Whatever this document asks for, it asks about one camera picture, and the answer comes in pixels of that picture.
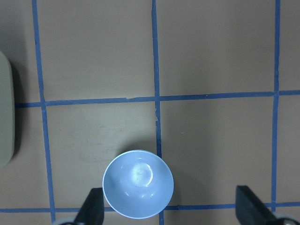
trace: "blue tape line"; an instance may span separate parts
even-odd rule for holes
[[[237,93],[219,93],[219,94],[203,94],[203,95],[177,95],[177,96],[161,96],[160,101],[182,101],[182,100],[201,100],[201,99],[217,99],[217,98],[247,98],[247,97],[271,97],[274,92],[237,92]]]
[[[165,210],[219,210],[234,209],[235,204],[217,204],[217,205],[179,205],[167,206]]]
[[[40,102],[28,102],[28,103],[16,103],[15,108],[21,109],[21,108],[33,108],[33,107],[41,107]]]
[[[266,207],[272,207],[272,203],[265,203]],[[300,202],[281,202],[276,203],[276,207],[300,207]],[[215,205],[179,205],[167,206],[164,210],[221,210],[234,209],[235,204],[215,204]],[[79,212],[80,208],[56,208],[55,212]],[[105,212],[114,212],[113,208],[105,207]],[[35,213],[50,212],[49,208],[33,208],[33,209],[0,209],[0,213]]]
[[[126,103],[126,102],[154,102],[154,101],[155,101],[155,97],[135,97],[135,98],[120,97],[120,98],[99,98],[99,99],[46,101],[46,106]]]
[[[42,119],[43,119],[50,214],[51,214],[51,221],[54,222],[55,205],[54,205],[53,182],[52,182],[52,171],[51,171],[47,111],[46,111],[45,98],[44,98],[44,83],[43,83],[42,58],[41,58],[41,49],[40,49],[40,40],[39,40],[37,0],[32,0],[32,14],[33,14],[33,26],[34,26],[34,38],[36,42],[37,78],[38,78],[38,87],[39,87],[39,95],[41,101]]]
[[[272,211],[276,210],[277,195],[277,124],[278,124],[278,102],[279,97],[274,96],[273,121],[272,121],[272,178],[271,178],[271,201]]]
[[[277,203],[276,207],[300,207],[300,202],[283,202],[283,203]]]
[[[280,90],[280,96],[300,95],[300,90]],[[86,104],[107,104],[107,103],[129,103],[129,102],[155,102],[159,101],[183,101],[183,100],[205,100],[219,98],[255,98],[255,97],[272,97],[274,92],[237,92],[237,93],[217,93],[202,95],[174,95],[160,97],[135,97],[135,98],[95,98],[95,99],[74,99],[74,100],[54,100],[45,101],[46,106],[54,105],[86,105]],[[16,103],[15,108],[41,107],[40,102]]]
[[[279,95],[300,95],[300,90],[280,90]]]
[[[159,225],[165,225],[164,211],[163,210],[159,213],[158,218],[159,218]]]
[[[156,13],[156,0],[152,0],[152,38],[153,38],[153,59],[154,59],[154,93],[159,97],[159,62],[158,62],[158,22]]]
[[[155,115],[156,125],[156,152],[162,157],[161,152],[161,126],[160,126],[160,92],[159,92],[159,63],[158,63],[158,23],[156,13],[156,0],[152,0],[152,38],[153,38],[153,68],[154,68],[154,93],[155,93]]]
[[[275,3],[274,91],[279,91],[280,0]]]
[[[271,203],[272,211],[276,211],[277,195],[277,134],[278,134],[278,105],[279,105],[279,53],[280,53],[280,0],[275,3],[275,56],[274,56],[274,100],[272,119],[272,178]]]
[[[50,212],[49,208],[36,209],[0,209],[0,213],[35,213],[35,212]]]
[[[55,212],[79,212],[80,208],[56,208]],[[104,207],[105,212],[115,212],[112,207]]]

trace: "grid line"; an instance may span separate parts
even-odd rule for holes
[[[274,46],[274,98],[272,117],[272,177],[271,177],[271,209],[276,211],[277,195],[277,134],[279,105],[279,53],[280,53],[280,0],[275,2],[275,46]]]
[[[153,39],[153,70],[154,70],[154,96],[155,96],[155,131],[156,131],[156,152],[162,157],[161,150],[161,124],[160,124],[160,91],[159,91],[159,61],[158,61],[158,22],[156,13],[156,0],[152,0],[151,9],[152,39]],[[159,215],[159,225],[164,225],[164,210]]]
[[[49,146],[49,134],[48,134],[47,109],[46,109],[45,97],[44,97],[42,58],[41,58],[39,28],[38,28],[37,0],[32,0],[32,15],[33,15],[33,27],[34,27],[34,38],[35,38],[36,60],[37,60],[38,88],[39,88],[39,95],[40,95],[42,120],[43,120],[43,133],[44,133],[44,145],[45,145],[45,158],[46,158],[46,169],[47,169],[47,180],[48,180],[50,215],[51,215],[51,221],[54,222],[55,221],[55,204],[54,204],[53,181],[52,181],[52,171],[51,171],[51,158],[50,158],[50,146]]]
[[[273,203],[264,203],[266,207],[272,207]],[[281,202],[276,203],[276,207],[300,207],[300,202]],[[164,210],[221,210],[234,209],[235,204],[211,204],[211,205],[170,205]],[[78,212],[80,208],[55,208],[55,212]],[[0,213],[43,213],[50,212],[50,208],[16,208],[16,209],[0,209]],[[105,212],[114,212],[113,208],[105,207]]]
[[[300,95],[300,90],[280,90],[279,96]],[[117,97],[117,98],[92,98],[92,99],[70,99],[70,100],[53,100],[45,101],[46,106],[57,105],[88,105],[88,104],[110,104],[110,103],[130,103],[130,102],[155,102],[155,101],[183,101],[183,100],[206,100],[221,98],[255,98],[255,97],[274,97],[273,91],[259,92],[231,92],[231,93],[215,93],[200,95],[170,95],[159,97]],[[41,102],[16,103],[15,108],[32,108],[41,107]]]

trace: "bowl rim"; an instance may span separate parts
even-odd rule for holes
[[[162,209],[159,209],[157,212],[155,212],[154,214],[151,214],[151,215],[149,215],[149,216],[146,216],[146,217],[131,217],[131,216],[125,215],[125,214],[121,213],[120,211],[116,210],[116,209],[112,206],[112,204],[109,202],[109,200],[107,199],[106,194],[105,194],[104,178],[105,178],[105,175],[106,175],[106,172],[107,172],[108,168],[110,167],[110,165],[111,165],[116,159],[120,158],[120,157],[123,156],[123,155],[126,155],[126,154],[128,154],[128,153],[133,153],[133,152],[143,152],[143,153],[148,153],[148,154],[154,155],[155,157],[157,157],[157,159],[158,159],[159,161],[161,161],[161,162],[166,166],[166,168],[167,168],[168,171],[170,172],[170,175],[171,175],[171,178],[172,178],[172,181],[173,181],[173,185],[172,185],[172,194],[171,194],[171,196],[170,196],[170,199],[168,200],[168,203],[170,202],[170,200],[171,200],[171,198],[172,198],[172,196],[173,196],[173,193],[174,193],[174,178],[173,178],[173,174],[172,174],[172,172],[171,172],[169,166],[168,166],[167,163],[165,163],[165,161],[164,161],[161,157],[159,157],[158,155],[156,155],[156,154],[154,154],[154,153],[152,153],[152,152],[150,152],[150,151],[147,151],[147,150],[140,150],[140,149],[138,149],[138,150],[130,150],[130,151],[123,152],[122,154],[120,154],[120,155],[118,155],[117,157],[115,157],[115,158],[109,163],[109,165],[108,165],[107,168],[105,169],[105,172],[104,172],[104,174],[103,174],[103,179],[102,179],[102,189],[103,189],[103,194],[104,194],[105,199],[107,200],[108,204],[109,204],[109,205],[113,208],[113,210],[115,210],[117,213],[119,213],[119,214],[121,214],[121,215],[123,215],[123,216],[125,216],[125,217],[127,217],[127,218],[131,218],[131,219],[147,219],[147,218],[153,217],[153,216],[157,215],[158,213],[160,213],[161,211],[163,211],[164,208],[165,208],[168,204],[167,204],[166,206],[163,206]]]

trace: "bowl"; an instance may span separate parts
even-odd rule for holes
[[[117,156],[107,167],[103,193],[119,214],[145,219],[160,213],[170,202],[174,181],[167,164],[145,150],[132,150]]]

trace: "light blue bowl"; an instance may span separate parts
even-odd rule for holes
[[[132,150],[108,165],[102,187],[116,212],[128,218],[145,219],[168,205],[174,182],[169,167],[160,157],[149,151]]]

